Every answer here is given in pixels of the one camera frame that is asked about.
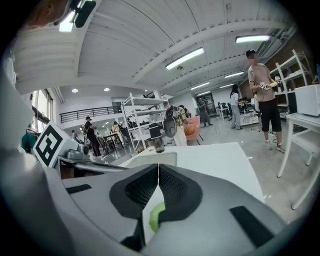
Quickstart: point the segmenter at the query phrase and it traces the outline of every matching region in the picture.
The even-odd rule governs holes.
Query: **fluorescent light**
[[[166,69],[167,70],[171,70],[173,69],[174,67],[178,66],[179,64],[181,64],[182,62],[186,62],[187,60],[190,60],[191,58],[195,57],[195,56],[198,56],[200,54],[203,54],[205,52],[205,50],[203,48],[200,48],[200,49],[197,49],[197,50],[194,50],[184,56],[182,56],[181,58],[178,58],[177,60],[175,60],[174,62],[166,65]]]
[[[75,16],[75,12],[72,11],[70,14],[60,23],[59,31],[60,32],[71,32],[72,28],[74,26],[73,22],[71,20]]]
[[[228,84],[228,85],[224,85],[224,86],[221,86],[220,88],[224,88],[224,87],[228,87],[228,86],[233,86],[234,83],[231,83],[231,84]]]
[[[257,41],[268,41],[270,35],[248,35],[248,36],[238,36],[235,39],[236,43],[245,43],[245,42],[257,42]]]
[[[204,94],[208,94],[208,93],[210,93],[210,91],[209,91],[209,90],[208,90],[208,91],[206,91],[206,92],[203,92],[203,93],[199,93],[197,96],[204,95]]]
[[[203,84],[200,84],[200,85],[198,85],[198,86],[196,86],[196,87],[191,88],[191,90],[197,89],[197,88],[199,88],[199,87],[201,87],[201,86],[206,86],[206,85],[208,85],[208,84],[210,84],[210,82],[205,82],[205,83],[203,83]]]
[[[235,76],[240,76],[242,75],[244,72],[239,72],[239,73],[234,73],[234,74],[228,74],[226,75],[224,78],[231,78],[231,77],[235,77]]]

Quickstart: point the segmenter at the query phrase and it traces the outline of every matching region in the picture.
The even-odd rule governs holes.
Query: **floor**
[[[265,203],[270,206],[286,223],[290,223],[297,218],[305,215],[312,200],[315,191],[311,191],[307,199],[296,209],[291,209],[291,204],[302,194],[310,182],[312,170],[315,166],[315,159],[309,166],[305,163],[309,159],[309,154],[292,143],[287,164],[282,177],[277,178],[284,154],[276,150],[276,144],[272,143],[273,150],[267,150],[264,145],[264,135],[260,131],[258,124],[243,126],[243,130],[230,129],[231,122],[220,117],[211,118],[213,126],[203,127],[200,134],[204,141],[199,139],[201,145],[210,145],[215,143],[238,142],[247,155],[259,180]],[[283,145],[287,142],[287,125],[282,123]],[[198,145],[196,141],[188,141],[189,146]],[[124,149],[117,148],[107,156],[103,161],[113,165],[120,165],[132,157],[133,147],[130,143],[124,145]]]

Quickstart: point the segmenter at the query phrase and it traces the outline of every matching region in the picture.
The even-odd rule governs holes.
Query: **white box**
[[[320,84],[294,89],[298,113],[320,116]]]
[[[43,166],[54,167],[58,156],[65,156],[68,150],[77,150],[78,145],[50,121],[34,144],[33,152]]]

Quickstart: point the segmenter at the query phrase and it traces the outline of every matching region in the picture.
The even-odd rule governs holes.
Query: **railing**
[[[111,114],[119,114],[121,113],[120,106],[106,106],[106,107],[97,107],[97,108],[89,108],[82,109],[78,111],[71,111],[60,114],[61,124],[69,121],[85,119],[86,117],[97,117],[102,115],[111,115]]]

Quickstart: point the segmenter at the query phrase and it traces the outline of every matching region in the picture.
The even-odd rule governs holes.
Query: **beige t-shirt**
[[[250,67],[248,69],[248,79],[250,81],[254,81],[254,85],[258,86],[260,83],[266,83],[270,85],[271,81],[269,80],[270,70],[264,65],[259,63],[257,67]],[[256,99],[259,102],[268,102],[275,98],[275,93],[272,88],[269,90],[261,89],[261,91],[258,91],[256,94]]]

